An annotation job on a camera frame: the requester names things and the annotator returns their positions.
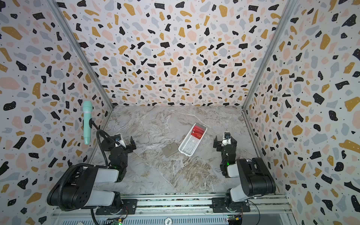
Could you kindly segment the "stack of red cards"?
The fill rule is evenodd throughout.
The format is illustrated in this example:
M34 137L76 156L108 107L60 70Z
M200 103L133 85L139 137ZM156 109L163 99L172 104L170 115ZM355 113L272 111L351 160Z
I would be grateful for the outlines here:
M205 130L204 128L198 126L198 125L195 125L191 131L191 135L193 137L195 137L196 139L201 139L203 134L205 133Z

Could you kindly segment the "white plastic mesh basket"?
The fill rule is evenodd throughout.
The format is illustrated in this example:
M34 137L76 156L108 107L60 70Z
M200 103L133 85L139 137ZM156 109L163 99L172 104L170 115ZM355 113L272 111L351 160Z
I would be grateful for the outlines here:
M205 133L203 134L202 138L199 140L199 139L196 139L195 137L193 137L191 135L191 131L193 129L193 127L195 125L198 125L205 130L205 133L207 131L207 127L203 124L200 124L200 123L195 123L192 128L190 129L190 131L188 132L188 134L185 136L184 140L182 141L182 143L180 144L179 148L178 148L178 151L188 157L191 157L194 152L196 151L196 149L198 148L198 145L200 144L203 136L205 135Z

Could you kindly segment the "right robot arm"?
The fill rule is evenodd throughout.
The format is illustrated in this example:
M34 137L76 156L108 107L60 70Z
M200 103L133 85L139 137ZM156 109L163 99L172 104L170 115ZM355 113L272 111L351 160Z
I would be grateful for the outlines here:
M237 141L230 133L224 133L222 140L214 139L213 148L221 153L220 170L226 178L238 178L240 184L226 191L224 197L212 199L214 213L250 212L248 200L274 194L276 184L264 161L260 157L237 158Z

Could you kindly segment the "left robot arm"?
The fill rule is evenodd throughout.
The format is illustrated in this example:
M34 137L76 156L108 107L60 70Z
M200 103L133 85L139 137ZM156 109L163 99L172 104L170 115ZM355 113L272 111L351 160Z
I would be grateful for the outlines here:
M127 172L128 154L136 150L134 139L125 144L120 135L105 139L102 144L110 151L108 165L85 163L72 165L47 196L47 204L69 212L79 209L96 210L98 215L128 212L118 191L97 190L96 184L119 183Z

